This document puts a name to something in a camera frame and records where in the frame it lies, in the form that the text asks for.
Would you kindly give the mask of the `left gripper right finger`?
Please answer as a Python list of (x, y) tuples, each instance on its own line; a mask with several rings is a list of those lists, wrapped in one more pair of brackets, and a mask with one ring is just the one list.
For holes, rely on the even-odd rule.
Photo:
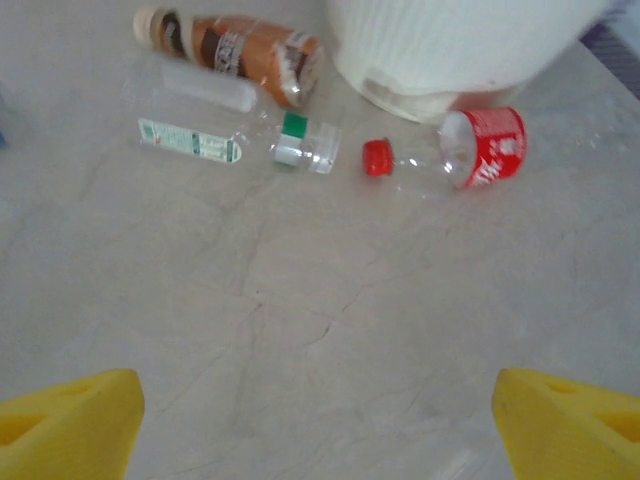
[(492, 413), (516, 480), (640, 480), (640, 397), (509, 368)]

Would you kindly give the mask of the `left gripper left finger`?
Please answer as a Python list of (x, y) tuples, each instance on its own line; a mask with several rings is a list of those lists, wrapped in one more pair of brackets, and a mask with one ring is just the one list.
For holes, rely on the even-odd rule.
[(145, 413), (113, 369), (0, 401), (0, 480), (125, 480)]

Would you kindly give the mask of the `green strip label bottle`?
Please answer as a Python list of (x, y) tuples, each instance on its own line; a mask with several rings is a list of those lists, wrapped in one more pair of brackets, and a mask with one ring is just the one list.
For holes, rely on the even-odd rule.
[(282, 113), (256, 118), (205, 117), (199, 121), (137, 119), (141, 145), (225, 165), (252, 165), (268, 157)]

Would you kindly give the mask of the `small green label bottle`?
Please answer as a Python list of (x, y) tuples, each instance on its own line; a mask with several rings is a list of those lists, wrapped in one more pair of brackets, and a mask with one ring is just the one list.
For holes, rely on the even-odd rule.
[(340, 142), (338, 127), (286, 112), (274, 145), (274, 160), (312, 173), (329, 174)]

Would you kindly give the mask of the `plain clear bottle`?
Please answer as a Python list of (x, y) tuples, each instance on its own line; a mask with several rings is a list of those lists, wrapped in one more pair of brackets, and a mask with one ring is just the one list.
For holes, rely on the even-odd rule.
[(241, 113), (258, 104), (258, 93), (250, 82), (174, 62), (163, 62), (161, 73), (166, 88), (206, 100)]

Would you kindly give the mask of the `brown label cream cap bottle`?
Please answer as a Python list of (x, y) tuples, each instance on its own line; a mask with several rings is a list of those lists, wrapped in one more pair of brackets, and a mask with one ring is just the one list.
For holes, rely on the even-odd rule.
[(140, 44), (169, 57), (264, 87), (283, 107), (306, 103), (325, 60), (317, 37), (244, 15), (190, 16), (142, 6), (133, 31)]

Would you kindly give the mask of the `white ribbed waste bin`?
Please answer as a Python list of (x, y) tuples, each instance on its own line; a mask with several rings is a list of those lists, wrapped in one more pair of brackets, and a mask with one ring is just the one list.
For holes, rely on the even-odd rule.
[(376, 106), (418, 123), (503, 102), (612, 2), (324, 0), (338, 72)]

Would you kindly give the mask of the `red label red cap bottle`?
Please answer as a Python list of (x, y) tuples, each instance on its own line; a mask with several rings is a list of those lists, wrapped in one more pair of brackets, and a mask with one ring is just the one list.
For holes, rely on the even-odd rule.
[(524, 163), (528, 135), (513, 108), (450, 111), (418, 133), (372, 139), (363, 144), (364, 173), (429, 190), (484, 187), (514, 176)]

